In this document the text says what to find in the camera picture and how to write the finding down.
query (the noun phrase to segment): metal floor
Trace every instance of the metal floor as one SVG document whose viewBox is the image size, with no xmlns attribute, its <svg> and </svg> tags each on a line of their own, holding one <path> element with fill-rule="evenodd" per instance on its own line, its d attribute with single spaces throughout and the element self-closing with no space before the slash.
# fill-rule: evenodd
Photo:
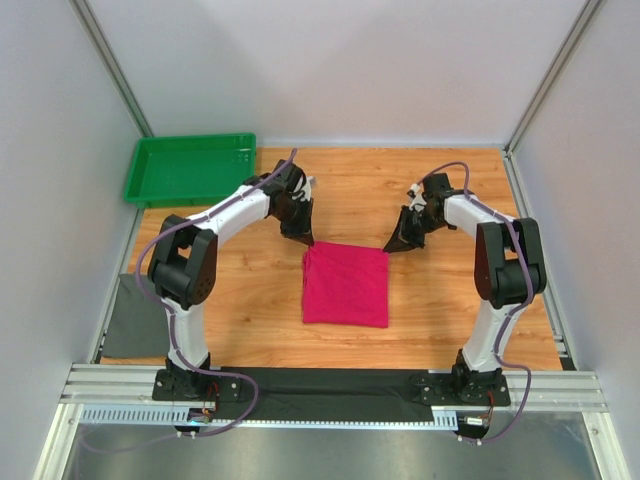
<svg viewBox="0 0 640 480">
<path fill-rule="evenodd" d="M 509 418 L 497 412 L 492 430 L 499 431 Z M 94 447 L 115 449 L 166 435 L 171 427 L 104 425 L 79 432 Z M 78 453 L 74 444 L 65 479 L 601 478 L 579 413 L 525 414 L 507 437 L 481 447 L 459 443 L 448 432 L 237 428 L 220 437 L 170 440 L 131 453 Z"/>
</svg>

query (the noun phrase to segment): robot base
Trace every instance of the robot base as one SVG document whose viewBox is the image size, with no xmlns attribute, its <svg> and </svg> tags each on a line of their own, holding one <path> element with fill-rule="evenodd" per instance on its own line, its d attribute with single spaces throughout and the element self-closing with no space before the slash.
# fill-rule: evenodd
<svg viewBox="0 0 640 480">
<path fill-rule="evenodd" d="M 208 356 L 200 368 L 208 370 Z M 165 402 L 237 402 L 241 381 L 233 377 L 213 377 L 183 370 L 166 359 L 166 368 L 158 370 L 151 398 Z"/>
<path fill-rule="evenodd" d="M 462 350 L 458 351 L 451 373 L 423 373 L 415 375 L 411 382 L 420 387 L 420 400 L 424 405 L 465 405 L 479 408 L 493 405 L 511 405 L 507 379 L 502 369 L 492 372 L 469 371 Z"/>
</svg>

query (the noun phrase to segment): metal frame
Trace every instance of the metal frame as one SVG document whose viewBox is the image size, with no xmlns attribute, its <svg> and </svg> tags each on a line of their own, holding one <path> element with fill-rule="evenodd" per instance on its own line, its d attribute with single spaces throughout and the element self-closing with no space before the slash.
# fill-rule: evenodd
<svg viewBox="0 0 640 480">
<path fill-rule="evenodd" d="M 120 93 L 127 110 L 129 110 L 131 118 L 138 127 L 138 130 L 140 130 L 143 137 L 153 137 L 153 130 L 151 130 L 151 126 L 144 116 L 142 108 L 140 107 L 138 100 L 136 100 L 133 90 L 129 86 L 129 82 L 127 82 L 116 57 L 113 55 L 111 47 L 109 46 L 109 43 L 107 42 L 107 39 L 100 28 L 100 24 L 98 23 L 93 10 L 89 6 L 89 3 L 87 0 L 69 0 L 69 2 L 76 11 L 80 23 L 82 23 L 87 35 L 89 35 L 89 38 L 96 48 L 98 55 L 102 59 L 104 66 L 107 68 L 107 72 L 118 89 L 118 92 Z"/>
<path fill-rule="evenodd" d="M 505 150 L 508 153 L 512 153 L 518 148 L 520 141 L 529 128 L 529 125 L 531 125 L 531 122 L 533 121 L 536 114 L 538 113 L 538 110 L 547 98 L 547 95 L 551 91 L 551 88 L 553 87 L 553 85 L 555 85 L 556 81 L 562 74 L 562 71 L 564 70 L 569 59 L 571 58 L 571 55 L 580 42 L 580 39 L 586 32 L 587 27 L 591 25 L 596 13 L 599 11 L 604 2 L 605 0 L 585 1 L 584 5 L 582 6 L 582 10 L 578 14 L 578 17 L 569 30 L 569 34 L 565 38 L 562 46 L 560 47 L 560 50 L 551 62 L 551 66 L 547 70 L 547 73 L 544 75 L 542 82 L 538 87 L 538 90 L 533 95 L 531 102 L 529 102 L 529 105 L 524 111 L 522 118 L 518 122 L 516 129 L 507 142 Z"/>
<path fill-rule="evenodd" d="M 58 405 L 33 480 L 62 478 L 81 413 L 82 405 Z"/>
<path fill-rule="evenodd" d="M 201 402 L 157 402 L 151 399 L 158 366 L 73 365 L 62 391 L 61 404 L 84 405 L 202 405 Z M 520 405 L 527 377 L 505 372 L 512 410 Z M 477 410 L 477 407 L 442 406 L 433 410 Z M 607 405 L 593 372 L 534 372 L 528 412 L 606 412 Z"/>
<path fill-rule="evenodd" d="M 591 448 L 603 479 L 631 480 L 609 413 L 583 413 Z"/>
<path fill-rule="evenodd" d="M 140 132 L 144 136 L 153 136 L 153 132 L 144 117 L 142 109 L 126 81 L 87 0 L 70 0 L 70 3 L 76 10 L 81 23 L 93 41 Z M 502 147 L 507 177 L 514 194 L 518 211 L 522 215 L 528 215 L 530 209 L 526 195 L 520 185 L 520 177 L 515 163 L 514 152 L 541 105 L 547 98 L 550 89 L 571 58 L 580 38 L 584 35 L 584 32 L 603 3 L 604 0 L 585 1 L 571 31 L 554 58 L 513 135 L 507 144 Z M 129 239 L 123 249 L 119 272 L 126 271 L 141 219 L 142 211 L 139 211 L 132 225 Z M 94 360 L 99 356 L 99 348 L 113 308 L 117 291 L 117 277 L 112 282 L 112 287 L 111 292 L 109 292 L 109 303 L 105 308 L 105 312 L 103 312 L 103 324 L 95 342 L 95 350 L 92 357 Z M 556 347 L 561 357 L 562 355 L 570 356 L 571 348 L 567 348 L 565 345 L 568 339 L 564 334 L 565 330 L 562 326 L 560 310 L 554 292 L 553 279 L 549 278 L 549 287 L 545 292 L 544 300 L 553 328 Z M 158 368 L 159 367 L 125 365 L 74 365 L 62 393 L 60 404 L 34 478 L 38 480 L 62 478 L 77 426 L 83 419 L 82 415 L 85 405 L 90 405 L 92 406 L 91 408 L 94 409 L 99 409 L 100 406 L 103 406 L 116 410 L 122 408 L 122 406 L 129 406 L 134 411 L 144 411 L 145 409 L 153 408 L 175 409 L 193 405 L 188 402 L 169 405 L 162 405 L 161 402 L 152 402 L 151 390 Z M 511 410 L 520 405 L 526 382 L 526 376 L 522 373 L 509 371 L 506 372 L 506 377 L 512 395 L 513 405 L 508 408 L 500 408 L 499 410 Z M 433 407 L 433 410 L 446 414 L 454 411 L 463 411 L 465 407 L 442 406 Z M 527 412 L 581 412 L 585 425 L 590 432 L 591 446 L 602 478 L 612 480 L 625 480 L 630 478 L 611 423 L 604 396 L 594 373 L 576 371 L 534 372 L 532 390 L 525 410 Z M 270 428 L 276 426 L 288 428 L 326 428 L 327 426 L 333 428 L 398 428 L 398 425 L 394 426 L 383 423 L 355 425 L 353 422 L 336 422 L 335 424 L 327 425 L 326 423 L 318 422 L 307 422 L 305 424 L 280 422 L 276 424 L 265 421 L 247 421 L 245 422 L 245 426 L 267 426 Z M 403 429 L 419 429 L 424 426 L 401 425 L 400 427 Z"/>
</svg>

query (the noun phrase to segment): wooden surface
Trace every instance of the wooden surface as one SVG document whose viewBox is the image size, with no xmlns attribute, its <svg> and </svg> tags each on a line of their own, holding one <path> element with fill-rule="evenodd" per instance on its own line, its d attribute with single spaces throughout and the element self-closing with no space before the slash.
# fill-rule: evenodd
<svg viewBox="0 0 640 480">
<path fill-rule="evenodd" d="M 259 149 L 256 169 L 270 172 L 289 149 Z M 316 240 L 382 248 L 408 187 L 452 160 L 471 167 L 470 188 L 490 206 L 516 209 L 498 150 L 302 148 L 296 164 L 317 179 Z M 462 186 L 462 169 L 449 171 Z M 147 210 L 131 258 L 157 235 L 162 220 L 203 208 Z M 469 338 L 480 299 L 473 282 L 474 242 L 461 231 L 427 235 L 424 250 L 391 255 L 387 329 L 305 325 L 301 320 L 301 259 L 306 247 L 280 236 L 274 218 L 227 242 L 205 308 L 212 362 L 227 366 L 449 368 Z M 541 298 L 520 319 L 506 359 L 532 369 L 560 369 Z M 159 363 L 161 359 L 105 363 Z"/>
</svg>

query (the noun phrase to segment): green plastic tray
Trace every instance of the green plastic tray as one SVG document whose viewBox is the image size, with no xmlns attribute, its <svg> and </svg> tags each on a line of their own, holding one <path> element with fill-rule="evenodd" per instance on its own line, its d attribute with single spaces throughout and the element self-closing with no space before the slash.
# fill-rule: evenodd
<svg viewBox="0 0 640 480">
<path fill-rule="evenodd" d="M 125 200 L 138 208 L 212 205 L 254 174 L 253 133 L 142 138 Z"/>
</svg>

